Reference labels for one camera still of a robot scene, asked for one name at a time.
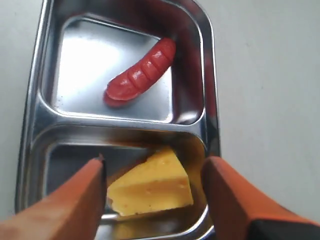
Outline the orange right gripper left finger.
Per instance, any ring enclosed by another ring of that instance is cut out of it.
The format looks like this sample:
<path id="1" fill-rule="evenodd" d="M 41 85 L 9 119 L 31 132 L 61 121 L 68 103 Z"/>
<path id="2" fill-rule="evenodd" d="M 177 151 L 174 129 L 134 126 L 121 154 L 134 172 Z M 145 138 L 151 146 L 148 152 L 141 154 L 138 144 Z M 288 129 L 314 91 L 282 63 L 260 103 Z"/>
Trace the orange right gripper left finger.
<path id="1" fill-rule="evenodd" d="M 54 192 L 0 223 L 2 240 L 93 240 L 105 210 L 106 161 L 89 160 Z"/>

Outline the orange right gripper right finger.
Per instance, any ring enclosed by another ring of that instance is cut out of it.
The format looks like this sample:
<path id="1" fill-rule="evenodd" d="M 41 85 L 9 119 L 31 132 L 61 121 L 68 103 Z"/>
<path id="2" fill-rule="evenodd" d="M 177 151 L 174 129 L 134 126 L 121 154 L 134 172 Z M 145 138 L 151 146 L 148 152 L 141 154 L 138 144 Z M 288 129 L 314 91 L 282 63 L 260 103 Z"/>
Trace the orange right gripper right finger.
<path id="1" fill-rule="evenodd" d="M 218 240 L 318 240 L 320 225 L 286 209 L 224 159 L 208 157 L 201 183 Z"/>

